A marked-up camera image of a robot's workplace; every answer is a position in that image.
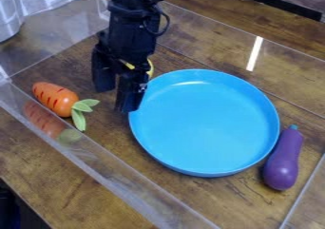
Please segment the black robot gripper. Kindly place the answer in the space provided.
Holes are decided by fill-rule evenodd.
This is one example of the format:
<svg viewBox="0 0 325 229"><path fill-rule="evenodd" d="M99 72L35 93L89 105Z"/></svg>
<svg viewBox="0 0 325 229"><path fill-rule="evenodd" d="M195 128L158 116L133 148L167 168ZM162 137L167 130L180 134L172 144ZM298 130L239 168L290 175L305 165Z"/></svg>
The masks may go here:
<svg viewBox="0 0 325 229"><path fill-rule="evenodd" d="M115 109L121 113L137 110L148 83L148 56L154 54L159 37L159 7L125 7L108 4L109 26L97 34L91 53L91 79L95 90L117 88Z"/></svg>

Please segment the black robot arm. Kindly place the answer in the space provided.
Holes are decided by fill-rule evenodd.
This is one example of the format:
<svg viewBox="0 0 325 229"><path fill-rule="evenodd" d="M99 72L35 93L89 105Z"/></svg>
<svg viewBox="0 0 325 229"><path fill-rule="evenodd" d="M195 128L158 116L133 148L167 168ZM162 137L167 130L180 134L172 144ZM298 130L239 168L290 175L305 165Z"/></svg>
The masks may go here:
<svg viewBox="0 0 325 229"><path fill-rule="evenodd" d="M159 29L162 16L170 23L160 1L111 0L109 26L97 33L91 53L92 82L97 92L116 89L115 109L123 113L139 107L150 79L148 56L168 28Z"/></svg>

